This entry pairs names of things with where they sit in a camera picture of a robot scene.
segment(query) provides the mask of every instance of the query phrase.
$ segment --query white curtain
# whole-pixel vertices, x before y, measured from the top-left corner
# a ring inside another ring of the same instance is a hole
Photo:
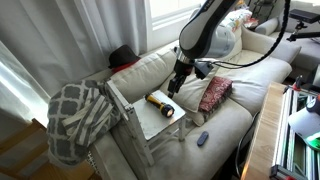
[[[5,63],[12,59],[0,61],[0,77],[6,80],[0,84],[1,111],[20,103],[14,112],[29,118],[33,113],[24,114],[30,100],[47,103],[66,83],[107,69],[110,53],[121,45],[136,54],[146,52],[144,1],[0,0],[0,40],[19,64],[12,69]],[[31,97],[20,88],[26,84]],[[4,105],[7,94],[13,102]]]

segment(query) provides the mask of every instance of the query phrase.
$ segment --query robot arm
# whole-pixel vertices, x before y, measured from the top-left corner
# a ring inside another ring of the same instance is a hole
[[[198,78],[203,79],[213,69],[210,63],[197,62],[204,57],[223,57],[233,49],[233,33],[219,26],[238,0],[207,0],[182,29],[179,37],[175,77],[168,86],[169,97],[178,93],[193,67]]]

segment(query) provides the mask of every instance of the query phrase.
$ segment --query black cable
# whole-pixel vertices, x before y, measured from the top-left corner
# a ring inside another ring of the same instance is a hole
[[[224,61],[212,62],[212,64],[215,64],[217,66],[227,68],[227,69],[240,69],[240,68],[249,67],[254,64],[257,64],[257,63],[261,62],[262,60],[264,60],[265,58],[267,58],[279,45],[279,43],[281,42],[281,39],[285,33],[285,30],[286,30],[287,24],[288,24],[288,19],[289,19],[290,1],[291,0],[285,0],[283,22],[282,22],[282,27],[281,27],[280,33],[279,33],[275,43],[272,45],[272,47],[269,49],[269,51],[265,55],[263,55],[260,59],[254,61],[254,62],[248,63],[248,64],[234,64],[234,63],[229,63],[229,62],[224,62]],[[231,65],[231,66],[238,66],[238,67],[227,67],[227,66],[223,66],[222,64]]]
[[[255,124],[256,120],[258,119],[257,116],[260,114],[260,111],[257,112],[254,116],[253,116],[253,121],[249,127],[249,129],[247,130],[247,132],[244,134],[244,136],[241,138],[238,148],[237,148],[237,152],[236,152],[236,158],[235,158],[235,167],[236,167],[236,172],[238,175],[238,178],[241,178],[240,172],[239,172],[239,165],[238,165],[238,161],[239,161],[239,154],[240,154],[240,150],[241,150],[241,145],[242,145],[242,141],[244,140],[244,138],[248,135],[248,133],[250,132],[251,128],[253,127],[253,125]]]

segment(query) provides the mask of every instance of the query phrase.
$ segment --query white couch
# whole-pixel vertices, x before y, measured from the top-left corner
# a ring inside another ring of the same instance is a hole
[[[236,45],[223,60],[239,64],[251,62],[266,53],[274,42],[273,38],[244,27],[235,34]],[[172,73],[176,60],[171,48],[166,46],[153,52],[130,69],[111,77],[124,97],[135,101],[145,92],[161,86]],[[136,152],[123,123],[118,123],[91,147],[103,179],[211,179],[237,147],[252,123],[253,115],[261,109],[269,83],[282,82],[288,76],[290,63],[299,51],[299,46],[281,42],[271,56],[254,66],[238,70],[217,69],[217,76],[233,80],[232,95],[202,126],[189,123],[183,142],[171,137],[160,146],[153,153],[155,164],[151,167],[146,159],[139,158],[141,151]],[[152,67],[155,62],[160,64],[158,69]],[[105,77],[105,72],[100,72],[88,79],[103,80]],[[198,147],[196,141],[203,131],[209,132],[209,138],[204,146]]]
[[[312,3],[291,2],[291,4],[291,9],[300,9],[318,14],[320,12],[320,6],[313,6]],[[278,37],[283,22],[282,17],[283,13],[281,13],[278,17],[262,23],[255,29],[255,32],[273,38]],[[287,29],[282,39],[283,41],[287,41],[286,39],[290,37],[292,32],[294,32],[297,23],[298,22],[296,19],[289,18]],[[320,25],[317,22],[313,24],[305,23],[305,25],[308,27],[300,32],[320,32]],[[314,70],[318,64],[320,64],[320,44],[308,38],[297,39],[291,43],[302,46],[302,49],[291,63],[293,71],[289,76],[291,78],[296,78],[299,75],[303,75],[304,79],[306,80],[309,73]]]

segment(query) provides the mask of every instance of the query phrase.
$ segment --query flashlight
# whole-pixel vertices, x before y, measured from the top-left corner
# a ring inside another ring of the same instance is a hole
[[[163,116],[169,118],[174,114],[174,108],[170,104],[159,101],[152,94],[146,94],[144,98],[147,102],[150,102],[151,104],[156,106]]]

